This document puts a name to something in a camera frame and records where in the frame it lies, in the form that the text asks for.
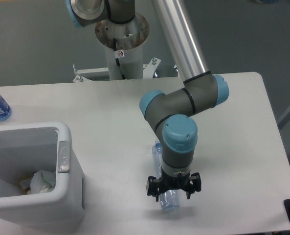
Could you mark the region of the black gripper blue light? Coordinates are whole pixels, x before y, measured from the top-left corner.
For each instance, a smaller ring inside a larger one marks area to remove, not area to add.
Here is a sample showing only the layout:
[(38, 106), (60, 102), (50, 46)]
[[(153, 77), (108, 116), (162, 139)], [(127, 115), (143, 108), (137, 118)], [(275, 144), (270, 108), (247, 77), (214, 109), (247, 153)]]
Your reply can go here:
[(187, 174), (178, 173), (175, 176), (171, 176), (162, 169), (159, 179), (154, 176), (148, 177), (146, 185), (147, 195), (154, 197), (156, 201), (159, 200), (159, 196), (165, 191), (174, 189), (186, 191), (186, 197), (190, 199), (192, 194), (201, 191), (200, 174), (196, 172), (190, 176), (189, 171)]

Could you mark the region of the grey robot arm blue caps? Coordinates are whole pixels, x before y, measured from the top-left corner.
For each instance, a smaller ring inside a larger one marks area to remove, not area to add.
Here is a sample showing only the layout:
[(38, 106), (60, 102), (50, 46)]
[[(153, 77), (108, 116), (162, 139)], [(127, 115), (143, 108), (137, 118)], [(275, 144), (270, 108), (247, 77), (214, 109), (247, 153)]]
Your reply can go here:
[[(131, 64), (127, 53), (146, 41), (149, 27), (136, 13), (133, 0), (68, 0), (66, 6), (75, 26), (96, 26), (99, 42), (110, 53), (110, 77), (123, 80), (142, 76), (142, 65)], [(170, 94), (152, 90), (140, 100), (140, 110), (163, 147), (161, 176), (148, 178), (147, 194), (157, 198), (181, 189), (190, 197), (201, 190), (199, 173), (191, 172), (198, 139), (192, 116), (225, 102), (229, 88), (221, 76), (208, 69), (183, 1), (155, 0), (153, 6), (183, 88)]]

